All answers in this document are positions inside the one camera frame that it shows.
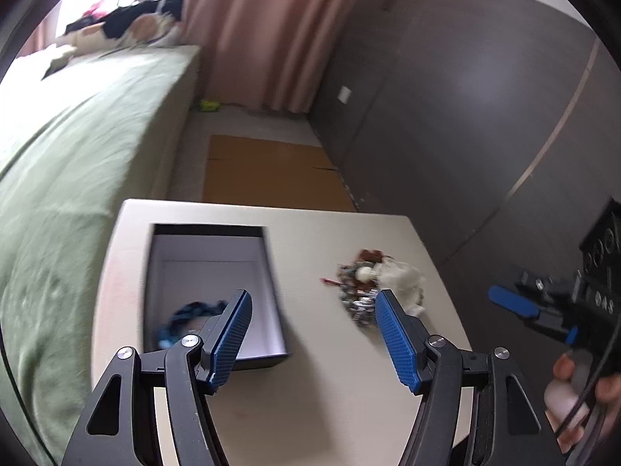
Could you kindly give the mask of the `person right hand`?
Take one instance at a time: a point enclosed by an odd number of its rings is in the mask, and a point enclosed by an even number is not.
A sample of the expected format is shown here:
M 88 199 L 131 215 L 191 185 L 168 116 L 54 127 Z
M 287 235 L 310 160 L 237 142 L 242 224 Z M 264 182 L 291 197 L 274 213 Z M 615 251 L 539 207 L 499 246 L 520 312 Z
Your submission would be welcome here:
M 553 407 L 546 410 L 546 417 L 553 430 L 562 424 L 569 410 L 578 400 L 579 392 L 572 387 L 572 377 L 577 369 L 575 360 L 563 353 L 553 364 Z M 606 407 L 606 417 L 600 431 L 597 446 L 601 448 L 610 435 L 615 433 L 620 421 L 620 374 L 602 377 L 595 388 L 596 400 Z M 569 424 L 557 439 L 562 453 L 567 453 L 582 439 L 583 425 Z

